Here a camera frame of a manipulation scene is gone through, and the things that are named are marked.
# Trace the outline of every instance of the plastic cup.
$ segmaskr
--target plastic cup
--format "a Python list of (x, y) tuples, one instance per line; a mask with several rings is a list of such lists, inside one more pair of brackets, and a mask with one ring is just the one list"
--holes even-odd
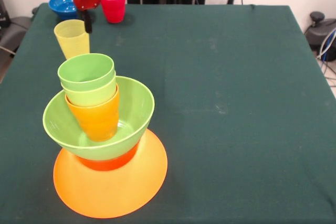
[(69, 101), (76, 106), (90, 107), (100, 105), (111, 99), (116, 92), (115, 75), (106, 85), (89, 91), (72, 91), (62, 85)]
[(55, 26), (54, 33), (66, 59), (90, 52), (90, 39), (85, 32), (84, 21), (63, 21)]
[(75, 106), (69, 101), (68, 96), (65, 95), (68, 107), (77, 119), (81, 129), (95, 142), (108, 140), (117, 132), (119, 99), (118, 85), (114, 96), (98, 106), (86, 108)]
[(113, 60), (103, 54), (84, 54), (66, 60), (57, 75), (65, 89), (90, 91), (101, 88), (116, 75)]
[(105, 18), (110, 23), (122, 22), (125, 16), (126, 0), (101, 0)]

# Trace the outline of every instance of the orange cup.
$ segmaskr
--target orange cup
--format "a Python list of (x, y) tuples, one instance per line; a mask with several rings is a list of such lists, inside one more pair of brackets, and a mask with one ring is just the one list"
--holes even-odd
[(115, 135), (119, 120), (119, 87), (117, 84), (114, 96), (100, 105), (80, 107), (73, 105), (67, 95), (65, 100), (70, 111), (77, 119), (82, 130), (95, 142), (102, 142)]

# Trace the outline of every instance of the green bowl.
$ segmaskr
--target green bowl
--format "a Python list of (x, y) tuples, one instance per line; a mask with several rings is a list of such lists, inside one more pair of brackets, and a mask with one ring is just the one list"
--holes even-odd
[(80, 107), (97, 106), (114, 96), (116, 92), (116, 75), (104, 86), (89, 91), (72, 91), (65, 88), (62, 83), (61, 85), (73, 105)]
[(63, 62), (57, 75), (62, 86), (68, 90), (98, 89), (114, 77), (114, 62), (103, 54), (78, 55)]
[(154, 112), (152, 92), (142, 83), (117, 76), (120, 89), (118, 131), (104, 142), (91, 141), (79, 127), (65, 102), (65, 92), (55, 95), (43, 113), (43, 127), (61, 147), (94, 161), (119, 157), (133, 148), (147, 129)]

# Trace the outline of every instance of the yellow cup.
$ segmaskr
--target yellow cup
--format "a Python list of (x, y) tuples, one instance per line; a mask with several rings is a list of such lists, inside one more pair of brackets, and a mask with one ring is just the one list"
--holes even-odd
[(79, 107), (73, 105), (67, 95), (65, 100), (73, 113), (79, 126), (87, 136), (95, 142), (102, 142), (112, 138), (118, 129), (119, 120), (119, 87), (116, 93), (105, 103), (92, 107)]
[(90, 39), (85, 31), (84, 21), (63, 21), (55, 26), (54, 33), (66, 59), (90, 52)]

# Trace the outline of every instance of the red cup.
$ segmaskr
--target red cup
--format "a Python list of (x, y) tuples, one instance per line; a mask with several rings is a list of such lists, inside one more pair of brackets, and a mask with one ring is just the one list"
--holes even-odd
[(125, 16), (126, 0), (101, 0), (105, 18), (110, 23), (122, 22)]

